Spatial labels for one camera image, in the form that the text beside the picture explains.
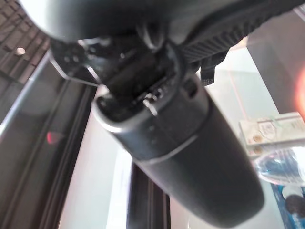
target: white surface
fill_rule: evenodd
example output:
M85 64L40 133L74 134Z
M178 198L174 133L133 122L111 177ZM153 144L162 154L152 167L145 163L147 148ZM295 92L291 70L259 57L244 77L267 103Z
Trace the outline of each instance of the white surface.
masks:
M239 136L241 119L277 115L278 110L260 76L247 48L230 51L216 67L215 83L208 92ZM284 229L282 218L269 183L262 181L263 209L236 229ZM214 229L171 198L172 229Z
M105 229L120 145L91 114L59 229Z

